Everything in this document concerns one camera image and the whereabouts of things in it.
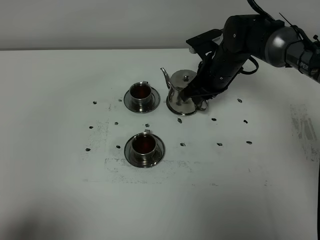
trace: cable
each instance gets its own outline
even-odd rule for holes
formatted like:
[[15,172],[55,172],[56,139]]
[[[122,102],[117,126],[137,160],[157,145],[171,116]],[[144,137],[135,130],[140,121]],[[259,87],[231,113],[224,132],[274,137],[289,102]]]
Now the cable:
[[258,14],[264,16],[269,21],[274,21],[275,19],[270,16],[267,12],[265,12],[259,5],[255,2],[255,0],[247,0],[250,4],[251,8],[255,10]]
[[256,69],[253,70],[253,71],[240,70],[240,73],[245,74],[245,75],[254,74],[254,73],[256,73],[256,72],[258,71],[258,69],[259,69],[259,63],[257,62],[257,60],[255,60],[252,56],[250,56],[248,59],[255,65]]

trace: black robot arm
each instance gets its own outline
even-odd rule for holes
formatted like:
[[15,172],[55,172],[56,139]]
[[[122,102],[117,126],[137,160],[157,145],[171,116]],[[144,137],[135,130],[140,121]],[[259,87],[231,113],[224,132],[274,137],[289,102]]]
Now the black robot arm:
[[[216,97],[245,72],[243,64],[257,57],[275,67],[294,67],[320,81],[319,42],[311,42],[297,26],[286,27],[274,20],[253,1],[248,0],[259,14],[236,15],[228,18],[223,30],[214,29],[186,42],[202,58],[197,76],[183,90],[182,100],[192,98],[195,104]],[[216,40],[223,35],[220,45]]]

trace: white table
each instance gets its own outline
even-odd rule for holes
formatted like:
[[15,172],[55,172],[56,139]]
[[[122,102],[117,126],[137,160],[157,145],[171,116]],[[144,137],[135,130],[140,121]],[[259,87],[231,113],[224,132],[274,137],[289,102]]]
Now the white table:
[[[260,61],[179,123],[160,68],[199,61],[187,49],[0,52],[0,233],[34,216],[54,240],[317,239],[320,85]],[[141,81],[161,96],[148,114],[119,101]],[[166,153],[143,169],[123,150],[145,124]]]

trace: stainless steel teapot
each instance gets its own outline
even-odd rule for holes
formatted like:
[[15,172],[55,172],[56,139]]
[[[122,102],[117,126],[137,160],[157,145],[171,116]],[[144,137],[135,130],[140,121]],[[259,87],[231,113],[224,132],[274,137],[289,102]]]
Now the stainless steel teapot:
[[197,73],[192,70],[179,70],[169,77],[167,71],[162,67],[166,86],[169,89],[166,105],[171,112],[180,116],[189,116],[197,111],[205,111],[208,108],[208,101],[205,101],[205,108],[202,108],[202,103],[196,105],[191,98],[183,101],[180,97],[182,90],[195,78]]

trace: white wall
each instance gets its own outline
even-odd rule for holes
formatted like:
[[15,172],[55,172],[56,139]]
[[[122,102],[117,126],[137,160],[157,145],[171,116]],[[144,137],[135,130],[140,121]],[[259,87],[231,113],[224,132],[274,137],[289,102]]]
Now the white wall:
[[[256,2],[320,34],[319,0]],[[253,13],[246,0],[2,0],[0,49],[180,48],[229,16]]]

